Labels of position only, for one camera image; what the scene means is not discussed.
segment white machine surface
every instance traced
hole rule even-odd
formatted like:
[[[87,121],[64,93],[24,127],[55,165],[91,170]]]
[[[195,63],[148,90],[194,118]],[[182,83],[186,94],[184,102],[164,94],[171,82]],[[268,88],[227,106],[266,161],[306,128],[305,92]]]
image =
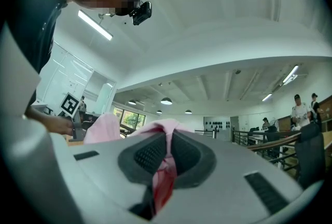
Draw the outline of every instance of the white machine surface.
[[[129,181],[118,163],[123,150],[144,142],[147,135],[68,147],[63,137],[49,135],[34,121],[5,118],[1,130],[11,135],[0,142],[7,166],[26,197],[47,219],[56,223],[149,222],[129,211],[141,203],[146,186]],[[252,172],[259,172],[283,197],[288,204],[285,209],[302,194],[292,178],[244,147],[192,133],[182,132],[182,136],[209,148],[215,167],[198,186],[175,188],[151,223],[267,221],[269,210],[245,178]],[[77,158],[94,151],[94,156]]]

